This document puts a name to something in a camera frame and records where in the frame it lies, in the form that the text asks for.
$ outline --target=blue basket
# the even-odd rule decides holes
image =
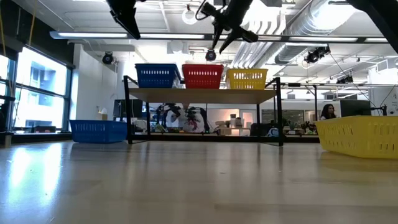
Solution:
[[[175,64],[136,64],[139,88],[173,88],[181,80]]]
[[[126,140],[127,123],[70,120],[72,139],[81,143],[114,143]]]

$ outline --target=person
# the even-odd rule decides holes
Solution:
[[[321,113],[321,120],[333,118],[336,118],[335,107],[331,104],[325,105]]]

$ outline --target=dark hair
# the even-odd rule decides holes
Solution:
[[[325,117],[326,119],[336,118],[335,112],[333,112],[333,114],[329,114],[329,106],[333,107],[333,110],[335,109],[335,107],[331,104],[325,105],[323,107],[321,117]]]

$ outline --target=monitor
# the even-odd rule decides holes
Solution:
[[[133,118],[142,117],[142,100],[130,100],[132,106],[131,116]],[[125,118],[126,114],[126,100],[115,100],[113,106],[113,116],[115,118]]]
[[[371,103],[367,100],[341,100],[341,116],[371,116]]]

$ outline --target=plastic basket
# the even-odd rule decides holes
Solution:
[[[72,139],[81,143],[114,143],[126,140],[127,123],[70,120]]]
[[[180,79],[175,64],[136,64],[139,88],[173,88]]]
[[[233,90],[263,90],[266,87],[268,69],[229,69],[228,88]]]
[[[322,148],[362,158],[398,159],[398,116],[317,121]]]
[[[219,89],[222,65],[182,65],[186,88]]]

